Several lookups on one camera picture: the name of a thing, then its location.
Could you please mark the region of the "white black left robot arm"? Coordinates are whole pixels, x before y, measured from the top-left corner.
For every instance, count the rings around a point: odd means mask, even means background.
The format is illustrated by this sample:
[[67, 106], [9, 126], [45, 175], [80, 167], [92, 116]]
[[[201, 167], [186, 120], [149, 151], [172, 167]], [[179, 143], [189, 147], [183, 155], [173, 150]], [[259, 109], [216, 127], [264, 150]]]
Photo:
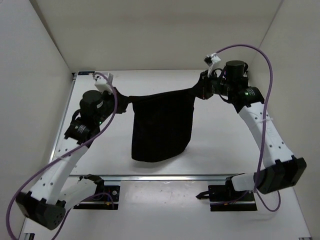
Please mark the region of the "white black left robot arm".
[[125, 111], [123, 96], [114, 87], [86, 91], [71, 117], [56, 160], [37, 173], [39, 179], [28, 192], [19, 190], [14, 200], [22, 214], [48, 230], [56, 229], [67, 212], [83, 200], [104, 195], [102, 178], [88, 174], [72, 187], [63, 190], [70, 173], [93, 141], [109, 126], [116, 114]]

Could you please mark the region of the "black skirt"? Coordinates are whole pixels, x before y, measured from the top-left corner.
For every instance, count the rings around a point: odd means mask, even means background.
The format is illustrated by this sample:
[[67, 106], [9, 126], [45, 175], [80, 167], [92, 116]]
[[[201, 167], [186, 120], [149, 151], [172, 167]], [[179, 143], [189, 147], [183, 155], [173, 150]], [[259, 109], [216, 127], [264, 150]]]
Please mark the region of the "black skirt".
[[206, 100], [207, 82], [200, 77], [191, 88], [145, 96], [117, 93], [117, 113], [132, 104], [134, 119], [131, 158], [156, 163], [181, 154], [188, 146], [193, 128], [195, 99]]

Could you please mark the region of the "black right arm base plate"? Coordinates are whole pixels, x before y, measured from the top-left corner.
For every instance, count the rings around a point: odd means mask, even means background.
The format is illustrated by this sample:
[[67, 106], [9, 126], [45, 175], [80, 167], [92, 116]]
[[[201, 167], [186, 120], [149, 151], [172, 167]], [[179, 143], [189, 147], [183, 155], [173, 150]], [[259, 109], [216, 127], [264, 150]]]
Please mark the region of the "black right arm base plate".
[[250, 191], [235, 191], [226, 185], [209, 185], [207, 191], [200, 192], [198, 200], [209, 200], [211, 212], [255, 212], [257, 205]]

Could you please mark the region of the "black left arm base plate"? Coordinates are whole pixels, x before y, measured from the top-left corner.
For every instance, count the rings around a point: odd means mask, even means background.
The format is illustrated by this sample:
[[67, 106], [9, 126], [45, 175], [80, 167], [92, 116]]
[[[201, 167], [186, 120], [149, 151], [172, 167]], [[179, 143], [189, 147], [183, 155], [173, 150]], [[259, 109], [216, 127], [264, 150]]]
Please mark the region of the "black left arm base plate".
[[97, 187], [94, 196], [73, 207], [75, 210], [110, 210], [119, 208], [121, 184], [119, 181], [105, 181]]

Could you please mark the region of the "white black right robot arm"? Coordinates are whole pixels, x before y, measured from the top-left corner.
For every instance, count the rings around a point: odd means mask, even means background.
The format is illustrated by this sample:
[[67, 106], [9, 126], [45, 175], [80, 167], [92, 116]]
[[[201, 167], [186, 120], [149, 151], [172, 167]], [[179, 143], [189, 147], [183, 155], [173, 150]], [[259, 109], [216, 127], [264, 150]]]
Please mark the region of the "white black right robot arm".
[[206, 70], [200, 73], [200, 98], [213, 95], [233, 105], [246, 123], [260, 150], [257, 171], [232, 176], [224, 195], [236, 200], [244, 191], [268, 194], [293, 187], [307, 167], [304, 158], [295, 157], [278, 133], [266, 110], [267, 99], [255, 86], [249, 86], [248, 65], [240, 60], [228, 61], [219, 75]]

